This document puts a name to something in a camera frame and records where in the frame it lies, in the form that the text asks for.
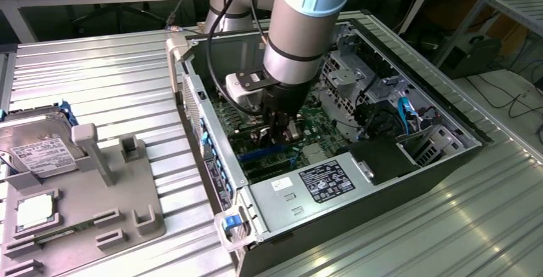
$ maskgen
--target blue ram slot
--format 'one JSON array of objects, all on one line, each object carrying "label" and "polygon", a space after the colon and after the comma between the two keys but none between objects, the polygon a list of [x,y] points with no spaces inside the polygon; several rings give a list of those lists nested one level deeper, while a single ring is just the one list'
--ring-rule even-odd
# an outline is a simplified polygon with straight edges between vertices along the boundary
[{"label": "blue ram slot", "polygon": [[285,145],[275,145],[266,149],[259,149],[254,152],[246,153],[238,156],[238,160],[241,162],[253,161],[254,159],[262,158],[266,155],[271,155],[274,153],[282,152],[286,149]]}]

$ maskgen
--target circuit board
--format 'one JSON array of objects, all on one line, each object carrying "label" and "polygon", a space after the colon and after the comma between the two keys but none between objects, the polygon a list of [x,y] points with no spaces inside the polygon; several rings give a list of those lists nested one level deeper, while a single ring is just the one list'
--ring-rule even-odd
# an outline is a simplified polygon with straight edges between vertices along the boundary
[{"label": "circuit board", "polygon": [[[223,129],[229,137],[241,131],[265,125],[262,117],[247,116],[218,97],[211,97],[211,103],[223,124]],[[329,118],[317,98],[310,96],[299,113],[305,120],[305,138],[289,145],[277,145],[270,149],[270,153],[255,159],[249,157],[251,153],[259,151],[251,139],[237,138],[231,140],[231,146],[245,169],[246,176],[254,184],[270,179],[289,171],[297,170],[311,165],[310,158],[305,155],[305,147],[313,145],[321,146],[326,157],[333,157],[337,150],[347,145],[333,120]]]}]

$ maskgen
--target floor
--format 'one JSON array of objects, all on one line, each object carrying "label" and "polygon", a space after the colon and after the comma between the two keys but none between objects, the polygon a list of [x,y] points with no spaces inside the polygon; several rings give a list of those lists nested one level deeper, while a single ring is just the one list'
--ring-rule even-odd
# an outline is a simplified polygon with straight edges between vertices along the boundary
[{"label": "floor", "polygon": [[[183,7],[179,11],[177,18],[177,25],[194,26],[197,22],[206,20],[209,10],[209,0],[194,0],[197,13],[189,15],[187,11],[183,11]],[[170,12],[177,5],[177,1],[159,1],[150,2],[150,12],[158,16],[167,18]],[[143,3],[134,3],[134,7],[143,7]],[[77,5],[73,6],[75,17],[89,15],[94,11],[93,5]],[[402,0],[349,0],[345,10],[361,10],[369,9],[377,14],[383,22],[395,23],[402,20],[402,14],[407,10],[407,6],[402,3]],[[110,13],[105,18],[97,19],[87,24],[83,24],[83,30],[74,28],[70,20],[70,11],[66,6],[47,6],[33,7],[23,9],[25,17],[33,29],[37,37],[41,41],[53,41],[59,39],[71,39],[75,37],[105,36],[118,33],[115,13]],[[270,17],[269,11],[259,11],[259,18]],[[139,32],[157,30],[162,26],[147,18],[142,18],[131,13],[125,15],[123,19],[125,32]],[[8,21],[4,15],[0,13],[0,44],[11,44],[18,42],[18,37],[11,30]]]}]

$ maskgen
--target white label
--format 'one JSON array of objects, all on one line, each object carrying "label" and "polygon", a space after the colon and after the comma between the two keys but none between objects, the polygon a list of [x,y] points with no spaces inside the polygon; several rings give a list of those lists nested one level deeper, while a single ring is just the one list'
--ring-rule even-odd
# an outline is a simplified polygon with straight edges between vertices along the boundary
[{"label": "white label", "polygon": [[290,177],[285,177],[281,180],[271,182],[271,186],[274,187],[274,191],[281,191],[282,189],[293,186],[293,181],[290,180]]},{"label": "white label", "polygon": [[61,138],[11,148],[11,152],[34,173],[47,172],[77,163]]}]

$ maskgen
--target hard disk label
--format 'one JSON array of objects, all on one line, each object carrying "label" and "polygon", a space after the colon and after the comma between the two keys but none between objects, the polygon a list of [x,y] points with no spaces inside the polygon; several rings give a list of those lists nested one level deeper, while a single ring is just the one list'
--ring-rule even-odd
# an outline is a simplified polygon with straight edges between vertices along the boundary
[{"label": "hard disk label", "polygon": [[317,203],[325,203],[355,189],[354,183],[335,160],[301,172],[299,176]]},{"label": "hard disk label", "polygon": [[34,173],[47,172],[77,163],[61,138],[11,148],[11,152]]}]

